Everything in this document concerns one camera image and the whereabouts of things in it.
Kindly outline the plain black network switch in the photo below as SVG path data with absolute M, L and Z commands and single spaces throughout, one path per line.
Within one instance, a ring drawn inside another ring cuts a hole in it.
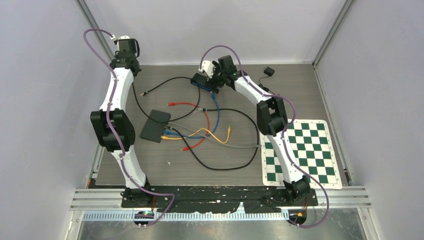
M 159 110 L 152 110 L 143 126 L 139 137 L 142 140 L 160 143 L 165 127 L 171 118 L 171 114 Z

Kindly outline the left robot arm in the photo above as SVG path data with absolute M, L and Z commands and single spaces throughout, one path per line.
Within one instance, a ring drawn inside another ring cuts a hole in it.
M 125 111 L 129 89 L 141 71 L 137 60 L 140 47 L 136 39 L 126 35 L 113 41 L 117 51 L 109 64 L 111 73 L 106 97 L 99 110 L 91 112 L 90 121 L 99 144 L 111 153 L 122 171 L 123 201 L 148 207 L 154 197 L 135 153 L 135 128 Z

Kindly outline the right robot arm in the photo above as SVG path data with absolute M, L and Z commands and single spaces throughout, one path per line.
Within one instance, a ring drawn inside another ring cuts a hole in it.
M 293 121 L 287 117 L 286 99 L 259 87 L 241 68 L 236 67 L 229 55 L 217 61 L 202 60 L 199 72 L 205 73 L 217 87 L 227 85 L 256 106 L 257 127 L 270 141 L 282 168 L 284 199 L 291 205 L 299 205 L 311 187 L 289 141 L 287 129 Z

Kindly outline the black switch with blue ports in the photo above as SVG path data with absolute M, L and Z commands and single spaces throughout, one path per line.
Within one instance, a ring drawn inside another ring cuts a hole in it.
M 208 92 L 213 92 L 213 86 L 208 81 L 208 78 L 200 73 L 195 73 L 190 83 Z

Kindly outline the black power adapter with cord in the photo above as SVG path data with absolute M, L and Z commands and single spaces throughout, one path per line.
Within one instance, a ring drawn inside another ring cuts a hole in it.
M 274 92 L 272 92 L 272 91 L 271 91 L 268 87 L 266 87 L 266 86 L 264 86 L 264 85 L 262 84 L 261 80 L 262 80 L 262 79 L 265 79 L 265 78 L 270 78 L 270 77 L 272 77 L 272 76 L 274 75 L 274 73 L 275 73 L 275 70 L 274 70 L 273 68 L 271 68 L 271 67 L 267 66 L 267 67 L 265 67 L 265 68 L 264 68 L 263 73 L 265 74 L 265 76 L 263 76 L 263 77 L 259 78 L 259 80 L 258 80 L 258 82 L 259 82 L 259 87 L 260 87 L 261 89 L 263 89 L 264 91 L 266 91 L 267 93 L 274 94 Z

